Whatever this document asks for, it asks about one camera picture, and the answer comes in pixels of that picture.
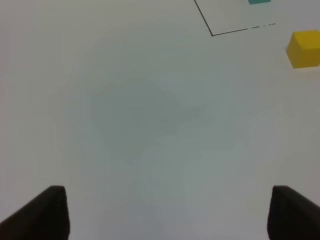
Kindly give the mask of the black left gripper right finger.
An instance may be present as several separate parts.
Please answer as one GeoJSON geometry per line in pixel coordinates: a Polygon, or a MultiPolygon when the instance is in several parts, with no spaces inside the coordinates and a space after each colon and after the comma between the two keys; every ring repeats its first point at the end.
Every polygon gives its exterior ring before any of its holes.
{"type": "Polygon", "coordinates": [[[319,240],[320,207],[289,186],[273,186],[267,234],[270,240],[319,240]]]}

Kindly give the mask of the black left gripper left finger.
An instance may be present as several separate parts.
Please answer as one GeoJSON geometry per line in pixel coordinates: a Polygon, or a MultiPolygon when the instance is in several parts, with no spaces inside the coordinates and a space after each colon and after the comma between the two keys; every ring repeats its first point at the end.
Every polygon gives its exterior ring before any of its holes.
{"type": "Polygon", "coordinates": [[[2,240],[67,240],[71,232],[66,189],[52,185],[0,223],[2,240]]]}

